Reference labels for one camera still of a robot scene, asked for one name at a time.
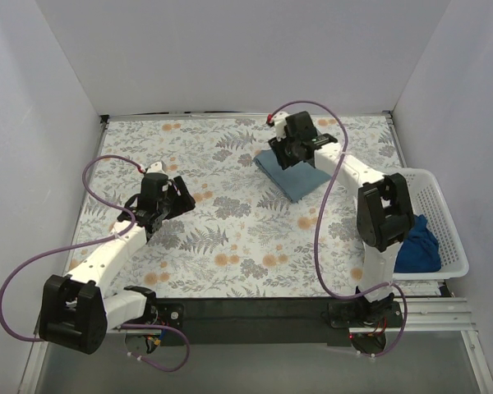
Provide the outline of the light blue t shirt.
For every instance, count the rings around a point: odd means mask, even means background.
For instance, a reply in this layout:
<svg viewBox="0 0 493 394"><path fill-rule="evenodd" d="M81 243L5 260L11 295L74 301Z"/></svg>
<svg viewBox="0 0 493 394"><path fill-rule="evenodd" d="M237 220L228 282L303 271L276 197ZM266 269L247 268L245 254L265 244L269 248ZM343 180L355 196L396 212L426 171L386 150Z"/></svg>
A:
<svg viewBox="0 0 493 394"><path fill-rule="evenodd" d="M283 170L272 150L263 150L257 154L254 164L292 203L299 202L331 179L331 176L308 163L299 162Z"/></svg>

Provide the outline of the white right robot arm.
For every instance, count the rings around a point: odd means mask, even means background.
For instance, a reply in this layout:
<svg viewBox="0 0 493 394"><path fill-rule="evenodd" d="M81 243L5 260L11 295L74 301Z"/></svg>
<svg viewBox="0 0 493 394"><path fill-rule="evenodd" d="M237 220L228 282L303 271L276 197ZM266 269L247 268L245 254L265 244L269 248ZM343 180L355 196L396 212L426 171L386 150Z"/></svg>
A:
<svg viewBox="0 0 493 394"><path fill-rule="evenodd" d="M348 153L348 143L320 133L308 112L276 112L267 117L267 124L274 128L269 145L283 170L307 163L352 196L357 233L364 244L362 278L354 295L332 295L329 318L334 323L376 325L397 308L394 267L415 224L406 179L377 171Z"/></svg>

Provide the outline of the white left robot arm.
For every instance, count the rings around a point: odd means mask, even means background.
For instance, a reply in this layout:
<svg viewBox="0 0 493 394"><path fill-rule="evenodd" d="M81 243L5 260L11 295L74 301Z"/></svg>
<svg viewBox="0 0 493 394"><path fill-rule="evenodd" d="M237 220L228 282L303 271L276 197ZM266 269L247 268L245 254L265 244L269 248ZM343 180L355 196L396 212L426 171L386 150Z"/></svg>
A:
<svg viewBox="0 0 493 394"><path fill-rule="evenodd" d="M43 289L39 336L85 354L94 353L106 333L125 323L150 328L159 316L154 291L127 286L106 294L122 266L141 250L163 222L196 206L181 176L148 172L141 190L124 205L113 238L64 276L52 275Z"/></svg>

